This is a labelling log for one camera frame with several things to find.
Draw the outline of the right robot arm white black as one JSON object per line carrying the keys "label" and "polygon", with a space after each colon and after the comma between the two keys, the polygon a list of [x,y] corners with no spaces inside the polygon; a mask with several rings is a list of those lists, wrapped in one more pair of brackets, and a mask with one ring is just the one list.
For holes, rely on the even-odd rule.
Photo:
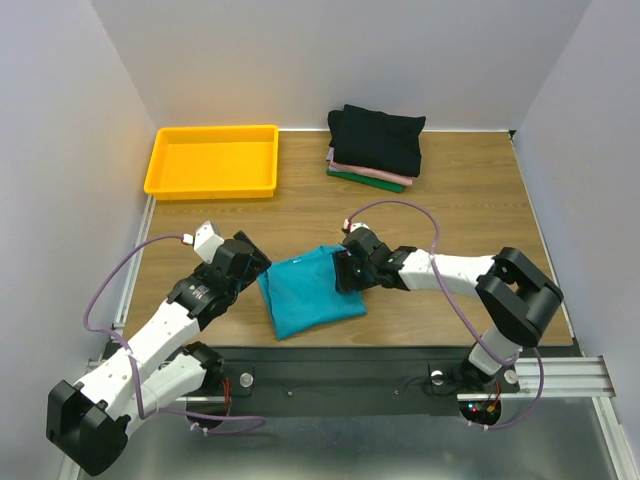
{"label": "right robot arm white black", "polygon": [[481,301],[493,326],[480,335],[463,320],[475,344],[460,366],[460,378],[472,390],[491,384],[521,350],[537,347],[564,299],[560,288],[516,248],[462,257],[411,246],[392,250],[363,223],[347,221],[343,232],[341,248],[333,254],[338,293],[378,286],[440,291],[456,313],[461,312],[457,295]]}

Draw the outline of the teal t shirt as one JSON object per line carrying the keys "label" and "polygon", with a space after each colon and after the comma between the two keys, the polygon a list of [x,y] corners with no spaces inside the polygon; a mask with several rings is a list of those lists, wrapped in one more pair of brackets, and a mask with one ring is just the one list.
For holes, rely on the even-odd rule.
{"label": "teal t shirt", "polygon": [[359,292],[336,291],[333,254],[339,250],[338,246],[320,245],[272,264],[258,277],[277,340],[367,313]]}

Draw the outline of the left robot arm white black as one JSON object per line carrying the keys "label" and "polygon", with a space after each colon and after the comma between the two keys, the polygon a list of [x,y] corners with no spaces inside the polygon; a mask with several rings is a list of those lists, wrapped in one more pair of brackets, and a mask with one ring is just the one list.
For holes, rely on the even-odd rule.
{"label": "left robot arm white black", "polygon": [[58,382],[48,394],[47,439],[90,476],[106,471],[133,433],[169,412],[179,397],[218,388],[231,394],[223,357],[194,338],[271,262],[243,231],[224,239],[210,223],[180,240],[201,263],[130,340],[108,333],[120,345],[109,359],[73,383]]}

